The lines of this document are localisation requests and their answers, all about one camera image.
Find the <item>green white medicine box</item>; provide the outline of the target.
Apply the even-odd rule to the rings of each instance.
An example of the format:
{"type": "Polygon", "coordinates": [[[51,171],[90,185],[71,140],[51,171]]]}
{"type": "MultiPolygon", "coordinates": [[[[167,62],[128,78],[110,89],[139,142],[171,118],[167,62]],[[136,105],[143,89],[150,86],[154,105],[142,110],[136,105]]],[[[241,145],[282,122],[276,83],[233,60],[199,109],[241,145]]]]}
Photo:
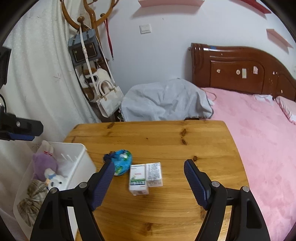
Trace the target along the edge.
{"type": "Polygon", "coordinates": [[[145,164],[131,165],[129,173],[129,191],[132,195],[148,195],[145,164]]]}

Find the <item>white text medicine box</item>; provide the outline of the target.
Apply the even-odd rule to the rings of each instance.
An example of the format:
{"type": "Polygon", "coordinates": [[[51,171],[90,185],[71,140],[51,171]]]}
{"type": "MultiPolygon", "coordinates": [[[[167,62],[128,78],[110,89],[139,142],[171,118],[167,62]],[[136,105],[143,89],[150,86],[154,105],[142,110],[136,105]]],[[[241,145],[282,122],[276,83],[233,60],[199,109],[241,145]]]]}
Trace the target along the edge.
{"type": "Polygon", "coordinates": [[[145,165],[145,178],[149,188],[163,186],[161,163],[148,163],[145,165]]]}

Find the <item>plaid fabric bow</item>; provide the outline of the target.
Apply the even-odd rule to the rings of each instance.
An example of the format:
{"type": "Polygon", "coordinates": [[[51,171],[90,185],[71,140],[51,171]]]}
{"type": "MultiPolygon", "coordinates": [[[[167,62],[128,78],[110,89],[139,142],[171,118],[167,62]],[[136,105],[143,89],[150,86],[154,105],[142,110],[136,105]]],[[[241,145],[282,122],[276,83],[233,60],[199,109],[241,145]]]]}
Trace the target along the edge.
{"type": "Polygon", "coordinates": [[[48,188],[46,184],[40,180],[33,179],[27,188],[28,197],[22,199],[17,204],[17,210],[28,226],[34,226],[47,194],[48,188]]]}

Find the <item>light blue pony plush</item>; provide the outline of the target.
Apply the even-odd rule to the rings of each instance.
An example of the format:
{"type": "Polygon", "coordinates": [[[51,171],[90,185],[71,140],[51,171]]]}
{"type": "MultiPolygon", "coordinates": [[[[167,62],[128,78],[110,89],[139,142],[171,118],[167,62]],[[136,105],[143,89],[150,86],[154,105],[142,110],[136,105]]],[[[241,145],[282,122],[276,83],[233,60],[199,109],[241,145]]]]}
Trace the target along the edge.
{"type": "Polygon", "coordinates": [[[37,153],[44,153],[46,155],[49,156],[53,156],[53,152],[54,152],[54,148],[52,145],[50,145],[49,142],[47,142],[46,140],[43,140],[41,142],[41,145],[39,147],[39,149],[37,150],[37,153]]]}

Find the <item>purple plush toy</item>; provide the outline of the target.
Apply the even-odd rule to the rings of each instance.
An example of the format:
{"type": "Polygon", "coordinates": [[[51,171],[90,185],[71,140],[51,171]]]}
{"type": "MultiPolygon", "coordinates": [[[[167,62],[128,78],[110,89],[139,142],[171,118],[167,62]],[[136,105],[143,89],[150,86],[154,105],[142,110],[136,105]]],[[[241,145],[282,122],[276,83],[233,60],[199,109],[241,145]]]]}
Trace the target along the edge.
{"type": "Polygon", "coordinates": [[[46,169],[50,168],[54,172],[58,169],[57,161],[52,156],[45,153],[33,154],[32,161],[34,170],[32,179],[44,182],[46,180],[44,175],[46,169]]]}

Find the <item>white blue seal plush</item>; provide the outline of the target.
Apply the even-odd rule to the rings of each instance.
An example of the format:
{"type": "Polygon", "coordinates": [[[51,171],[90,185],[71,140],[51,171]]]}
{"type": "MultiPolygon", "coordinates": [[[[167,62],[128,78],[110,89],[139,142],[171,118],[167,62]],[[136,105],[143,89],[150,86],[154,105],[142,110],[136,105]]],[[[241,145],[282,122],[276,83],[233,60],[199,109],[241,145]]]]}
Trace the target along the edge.
{"type": "Polygon", "coordinates": [[[45,184],[48,189],[58,188],[60,191],[66,189],[67,179],[61,175],[58,175],[55,171],[47,168],[44,172],[46,178],[45,184]]]}

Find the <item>white curtain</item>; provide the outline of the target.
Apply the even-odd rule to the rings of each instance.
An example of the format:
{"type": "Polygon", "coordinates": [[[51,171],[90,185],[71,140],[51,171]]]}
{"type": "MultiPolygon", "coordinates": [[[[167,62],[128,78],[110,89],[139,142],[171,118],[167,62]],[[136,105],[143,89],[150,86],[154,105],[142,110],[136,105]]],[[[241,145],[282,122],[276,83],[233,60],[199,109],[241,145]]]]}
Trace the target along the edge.
{"type": "Polygon", "coordinates": [[[26,237],[13,214],[13,204],[33,153],[43,140],[61,142],[76,125],[98,122],[68,52],[68,40],[75,33],[59,1],[39,1],[4,42],[11,48],[8,81],[1,89],[7,110],[44,126],[32,142],[1,141],[1,217],[16,240],[26,237]]]}

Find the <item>pink bed blanket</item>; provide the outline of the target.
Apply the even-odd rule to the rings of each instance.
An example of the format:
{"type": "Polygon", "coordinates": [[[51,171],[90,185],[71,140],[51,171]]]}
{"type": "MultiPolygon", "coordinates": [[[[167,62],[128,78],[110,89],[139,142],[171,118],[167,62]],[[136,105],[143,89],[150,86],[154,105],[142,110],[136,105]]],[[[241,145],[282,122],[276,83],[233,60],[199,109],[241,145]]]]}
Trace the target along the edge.
{"type": "Polygon", "coordinates": [[[295,125],[270,95],[205,88],[213,120],[227,125],[271,240],[295,224],[295,125]]]}

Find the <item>blue grey satchel bag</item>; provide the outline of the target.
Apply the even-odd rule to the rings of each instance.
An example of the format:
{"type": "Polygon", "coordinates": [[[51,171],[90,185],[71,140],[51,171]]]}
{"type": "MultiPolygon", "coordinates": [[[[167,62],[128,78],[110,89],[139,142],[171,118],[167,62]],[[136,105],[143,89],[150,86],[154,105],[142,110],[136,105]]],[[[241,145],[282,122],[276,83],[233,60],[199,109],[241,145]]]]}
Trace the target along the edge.
{"type": "MultiPolygon", "coordinates": [[[[84,47],[87,52],[88,60],[93,61],[102,57],[99,42],[95,35],[95,30],[90,29],[82,33],[84,47]]],[[[80,34],[76,34],[68,41],[68,50],[74,66],[86,63],[85,55],[82,49],[80,34]]]]}

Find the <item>grey cloth cover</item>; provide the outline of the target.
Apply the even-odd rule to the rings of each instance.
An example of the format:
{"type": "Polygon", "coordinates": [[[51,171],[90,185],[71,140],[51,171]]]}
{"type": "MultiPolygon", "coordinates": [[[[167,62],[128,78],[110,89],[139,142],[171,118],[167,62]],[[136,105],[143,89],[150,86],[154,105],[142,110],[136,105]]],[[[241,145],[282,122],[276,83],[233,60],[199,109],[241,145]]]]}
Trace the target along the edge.
{"type": "Polygon", "coordinates": [[[206,92],[180,78],[133,86],[120,111],[126,122],[210,119],[214,114],[206,92]]]}

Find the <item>pink pillow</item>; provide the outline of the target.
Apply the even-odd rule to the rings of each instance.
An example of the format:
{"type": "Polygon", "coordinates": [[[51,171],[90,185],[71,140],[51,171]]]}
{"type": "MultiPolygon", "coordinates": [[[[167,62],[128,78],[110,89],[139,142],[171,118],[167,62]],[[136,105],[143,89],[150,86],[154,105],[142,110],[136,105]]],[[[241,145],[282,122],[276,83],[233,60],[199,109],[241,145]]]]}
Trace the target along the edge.
{"type": "Polygon", "coordinates": [[[276,102],[280,106],[280,109],[285,114],[289,122],[295,125],[296,124],[296,103],[283,96],[278,96],[276,98],[276,102]]]}

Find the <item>wooden coat rack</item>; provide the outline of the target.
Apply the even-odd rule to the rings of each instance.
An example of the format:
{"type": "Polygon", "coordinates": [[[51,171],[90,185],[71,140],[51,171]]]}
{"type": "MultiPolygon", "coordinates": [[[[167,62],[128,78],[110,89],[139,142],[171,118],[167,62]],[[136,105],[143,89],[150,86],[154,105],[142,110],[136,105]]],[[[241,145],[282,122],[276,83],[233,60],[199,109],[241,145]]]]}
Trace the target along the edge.
{"type": "MultiPolygon", "coordinates": [[[[81,25],[82,30],[89,30],[89,27],[83,23],[84,16],[80,16],[77,19],[78,23],[76,23],[75,21],[73,21],[73,19],[70,17],[69,13],[67,12],[64,0],[60,0],[60,2],[61,2],[61,9],[62,9],[62,13],[64,15],[64,18],[71,27],[78,30],[79,26],[81,25]]],[[[109,7],[108,11],[106,13],[102,13],[100,15],[101,17],[98,20],[96,19],[95,11],[90,7],[90,5],[93,4],[94,2],[96,2],[96,1],[93,1],[91,3],[88,3],[87,1],[83,1],[83,6],[84,6],[86,12],[89,15],[89,18],[90,18],[90,21],[91,21],[91,26],[95,30],[95,35],[97,37],[97,42],[99,43],[99,46],[101,48],[101,42],[100,42],[98,27],[99,27],[99,25],[104,23],[105,20],[108,20],[108,17],[112,13],[113,8],[118,4],[119,1],[112,0],[110,2],[110,7],[109,7]]],[[[95,63],[103,64],[102,65],[103,69],[108,72],[109,76],[111,77],[111,80],[113,80],[112,79],[113,78],[112,74],[111,74],[111,72],[109,70],[109,66],[108,66],[108,59],[106,59],[105,57],[101,57],[97,61],[95,61],[95,63]]]]}

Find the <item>brown wooden headboard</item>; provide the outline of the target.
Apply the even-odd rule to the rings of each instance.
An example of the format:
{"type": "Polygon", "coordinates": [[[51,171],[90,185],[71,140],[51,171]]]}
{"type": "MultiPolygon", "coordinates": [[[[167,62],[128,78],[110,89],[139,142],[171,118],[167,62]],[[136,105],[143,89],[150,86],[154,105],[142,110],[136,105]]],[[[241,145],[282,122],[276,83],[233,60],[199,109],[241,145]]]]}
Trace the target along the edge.
{"type": "Polygon", "coordinates": [[[251,47],[191,44],[192,82],[246,94],[295,100],[295,78],[271,54],[251,47]]]}

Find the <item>white wall switch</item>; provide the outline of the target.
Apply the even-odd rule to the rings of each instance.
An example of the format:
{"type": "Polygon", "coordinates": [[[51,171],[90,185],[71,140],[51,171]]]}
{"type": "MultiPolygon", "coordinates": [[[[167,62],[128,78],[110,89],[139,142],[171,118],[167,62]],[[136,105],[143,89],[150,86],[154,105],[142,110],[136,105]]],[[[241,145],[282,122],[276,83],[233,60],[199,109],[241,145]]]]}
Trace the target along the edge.
{"type": "Polygon", "coordinates": [[[143,34],[149,34],[152,32],[152,28],[151,28],[151,25],[150,24],[145,24],[145,25],[140,25],[139,26],[139,29],[140,29],[140,34],[143,35],[143,34]]]}

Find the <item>pink wall shelf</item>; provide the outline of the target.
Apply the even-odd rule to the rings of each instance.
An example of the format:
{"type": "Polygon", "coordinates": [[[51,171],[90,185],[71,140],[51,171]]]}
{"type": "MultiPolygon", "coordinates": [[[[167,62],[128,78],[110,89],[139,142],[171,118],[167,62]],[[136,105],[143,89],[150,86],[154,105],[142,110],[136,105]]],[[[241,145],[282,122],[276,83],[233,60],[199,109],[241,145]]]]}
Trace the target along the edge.
{"type": "Polygon", "coordinates": [[[204,0],[138,0],[141,7],[182,5],[182,6],[201,6],[204,0]]]}

